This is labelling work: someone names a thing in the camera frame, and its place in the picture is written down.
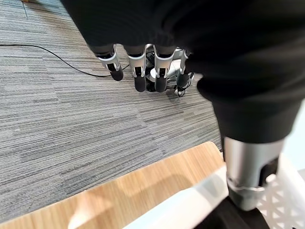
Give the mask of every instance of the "robotic hand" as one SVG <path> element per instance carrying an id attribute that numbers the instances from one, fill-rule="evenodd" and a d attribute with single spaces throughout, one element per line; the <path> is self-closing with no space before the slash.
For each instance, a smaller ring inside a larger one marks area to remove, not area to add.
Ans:
<path id="1" fill-rule="evenodd" d="M 166 89 L 174 50 L 177 77 L 202 73 L 213 104 L 232 201 L 251 210 L 276 174 L 284 138 L 305 97 L 305 4 L 298 0 L 61 0 L 90 49 L 123 78 L 115 44 L 127 51 L 135 88 L 145 82 L 145 45 L 154 44 L 155 90 Z"/>

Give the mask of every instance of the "gray carpet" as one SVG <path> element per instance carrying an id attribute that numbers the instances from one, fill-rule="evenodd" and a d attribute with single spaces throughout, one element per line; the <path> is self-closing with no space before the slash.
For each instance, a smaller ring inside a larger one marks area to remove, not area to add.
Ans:
<path id="1" fill-rule="evenodd" d="M 58 0 L 0 0 L 0 43 L 40 45 L 107 74 Z M 116 82 L 32 47 L 0 47 L 0 137 L 0 222 L 205 141 L 220 146 L 195 83 L 183 98 L 139 93 L 129 68 Z"/>

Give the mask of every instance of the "light wood panel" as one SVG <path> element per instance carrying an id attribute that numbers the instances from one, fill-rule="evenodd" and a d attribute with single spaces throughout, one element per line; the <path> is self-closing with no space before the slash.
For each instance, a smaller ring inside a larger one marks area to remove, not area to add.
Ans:
<path id="1" fill-rule="evenodd" d="M 212 142 L 0 225 L 0 229 L 122 228 L 223 165 Z"/>

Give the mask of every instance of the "black cable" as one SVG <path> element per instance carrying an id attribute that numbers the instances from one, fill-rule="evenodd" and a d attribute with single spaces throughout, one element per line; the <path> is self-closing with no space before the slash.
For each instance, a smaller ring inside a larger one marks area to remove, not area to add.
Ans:
<path id="1" fill-rule="evenodd" d="M 62 62 L 64 62 L 66 65 L 70 66 L 71 68 L 73 68 L 73 69 L 75 69 L 75 70 L 77 70 L 77 71 L 79 71 L 79 72 L 81 72 L 81 73 L 85 73 L 85 74 L 87 74 L 87 75 L 92 75 L 92 76 L 98 76 L 98 77 L 107 77 L 107 76 L 111 76 L 111 75 L 95 75 L 95 74 L 91 74 L 91 73 L 87 73 L 87 72 L 84 72 L 84 71 L 82 71 L 82 70 L 79 70 L 79 69 L 73 67 L 71 64 L 65 62 L 60 56 L 56 55 L 55 53 L 51 52 L 50 50 L 47 50 L 47 49 L 45 49 L 45 48 L 43 48 L 43 47 L 40 47 L 40 46 L 38 46 L 38 45 L 32 45 L 32 44 L 0 44 L 0 46 L 29 46 L 29 47 L 40 48 L 40 49 L 43 49 L 43 50 L 45 50 L 45 51 L 47 51 L 47 52 L 53 54 L 53 55 L 56 56 L 58 59 L 60 59 Z M 129 66 L 129 64 L 126 65 L 125 67 L 123 67 L 122 70 L 125 70 L 128 66 Z"/>

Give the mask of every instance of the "black cloth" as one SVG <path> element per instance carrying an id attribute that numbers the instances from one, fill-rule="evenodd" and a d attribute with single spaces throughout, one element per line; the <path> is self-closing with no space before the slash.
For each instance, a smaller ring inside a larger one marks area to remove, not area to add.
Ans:
<path id="1" fill-rule="evenodd" d="M 280 140 L 305 97 L 304 0 L 61 0 L 89 47 L 175 45 L 222 136 Z"/>
<path id="2" fill-rule="evenodd" d="M 195 229 L 269 229 L 260 211 L 241 211 L 227 197 Z"/>

